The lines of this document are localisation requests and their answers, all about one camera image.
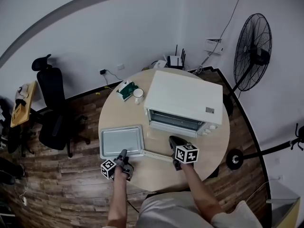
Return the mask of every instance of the baking tray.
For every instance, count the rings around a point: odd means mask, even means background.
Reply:
[[[116,158],[123,150],[127,150],[127,156],[143,156],[143,128],[141,125],[119,128],[107,128],[100,131],[100,158]]]

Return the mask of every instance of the tripod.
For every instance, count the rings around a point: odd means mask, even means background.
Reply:
[[[304,143],[304,126],[302,126],[298,131],[298,125],[296,124],[296,128],[295,128],[295,136],[297,137],[294,140],[290,140],[287,141],[283,144],[280,144],[278,146],[275,146],[273,148],[270,148],[268,150],[263,150],[261,152],[257,152],[257,153],[253,153],[253,154],[248,154],[248,155],[243,155],[241,150],[238,149],[233,149],[231,151],[229,151],[227,158],[226,158],[226,164],[227,166],[231,169],[231,170],[237,170],[239,169],[242,165],[244,160],[247,159],[251,159],[251,158],[255,158],[258,156],[263,156],[266,154],[270,154],[270,153],[274,153],[286,148],[291,147],[291,150],[294,149],[294,145],[297,143],[298,147],[300,148],[300,150],[304,150],[301,146],[300,143]]]

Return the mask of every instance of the white toaster oven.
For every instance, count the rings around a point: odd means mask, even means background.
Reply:
[[[209,134],[222,124],[223,87],[158,70],[144,110],[152,128],[189,137]]]

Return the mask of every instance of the white mug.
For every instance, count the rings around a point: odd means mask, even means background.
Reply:
[[[133,96],[135,97],[135,104],[139,105],[143,102],[143,90],[142,89],[135,89],[133,91]]]

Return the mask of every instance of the floor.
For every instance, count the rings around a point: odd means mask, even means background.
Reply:
[[[224,86],[217,72],[207,71],[202,79]],[[24,228],[79,228],[102,227],[107,220],[107,212],[112,195],[112,180],[103,178],[100,172],[98,121],[103,104],[110,90],[103,90],[100,95],[90,94],[71,101],[71,106],[78,114],[88,117],[81,125],[80,134],[89,137],[91,144],[71,143],[73,158],[68,159],[67,152],[52,150],[38,141],[41,125],[34,125],[28,145],[34,155],[26,152],[25,158],[19,153],[9,155],[5,150],[0,156],[14,163],[22,163],[26,170],[28,191],[25,194],[27,206],[19,195],[26,189],[26,181],[17,180],[13,186],[1,185],[0,191],[8,198],[9,204]],[[240,148],[244,153],[254,153],[256,148],[244,118],[238,107],[234,106],[230,119],[230,141],[228,150]],[[241,200],[247,200],[264,182],[259,158],[246,160],[243,166],[231,171],[223,158],[219,166],[219,175],[204,181],[213,191],[226,212],[231,212]],[[128,185],[128,199],[140,209],[147,194],[135,186]],[[249,201],[248,205],[259,220],[269,211],[266,205],[265,185]],[[137,213],[128,206],[127,227],[134,227]]]

